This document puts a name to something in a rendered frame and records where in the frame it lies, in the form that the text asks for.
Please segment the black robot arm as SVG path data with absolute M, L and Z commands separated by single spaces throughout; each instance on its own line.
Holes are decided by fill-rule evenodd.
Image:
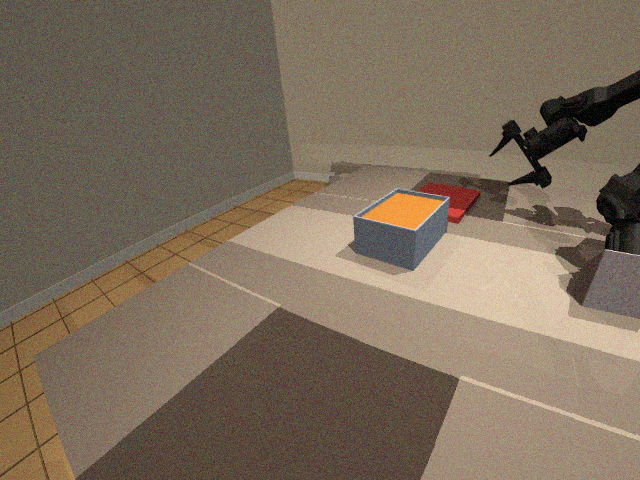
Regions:
M 598 126 L 636 99 L 640 99 L 640 70 L 607 87 L 594 87 L 567 99 L 559 96 L 544 101 L 540 114 L 561 147 L 577 136 L 584 141 L 588 130 L 577 120 L 590 127 Z M 611 176 L 599 192 L 598 213 L 612 225 L 605 250 L 640 255 L 640 163 L 623 177 Z

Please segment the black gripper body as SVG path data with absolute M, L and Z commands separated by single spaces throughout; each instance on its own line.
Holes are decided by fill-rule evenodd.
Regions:
M 537 135 L 534 135 L 527 141 L 521 137 L 520 132 L 522 131 L 517 123 L 514 120 L 506 122 L 505 125 L 502 126 L 504 130 L 504 134 L 509 139 L 515 139 L 520 149 L 522 149 L 524 155 L 527 157 L 528 161 L 531 163 L 532 167 L 535 169 L 534 178 L 537 180 L 537 183 L 540 184 L 542 188 L 547 187 L 552 182 L 552 176 L 548 172 L 546 167 L 541 167 L 537 160 L 545 157 L 550 152 L 558 149 L 557 142 L 555 142 L 554 138 L 551 136 L 551 133 L 546 128 L 543 131 L 538 132 Z M 525 147 L 527 147 L 525 149 Z M 560 147 L 559 147 L 560 148 Z M 532 157 L 533 156 L 533 157 Z M 531 159 L 531 158 L 532 159 Z

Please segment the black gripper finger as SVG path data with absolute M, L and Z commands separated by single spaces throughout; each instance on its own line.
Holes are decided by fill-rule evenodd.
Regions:
M 499 142 L 499 145 L 496 146 L 495 150 L 492 152 L 491 155 L 489 155 L 490 157 L 495 155 L 496 152 L 498 152 L 500 149 L 503 148 L 503 146 L 505 146 L 506 144 L 508 144 L 508 142 L 510 142 L 511 139 L 509 139 L 504 132 L 502 132 L 503 135 L 503 139 L 501 139 L 501 142 Z
M 523 177 L 519 177 L 516 180 L 513 180 L 512 182 L 510 182 L 508 185 L 512 186 L 512 185 L 516 185 L 516 184 L 526 184 L 526 183 L 535 183 L 535 185 L 539 185 L 537 183 L 537 180 L 534 178 L 534 171 L 531 171 L 531 173 L 524 175 Z

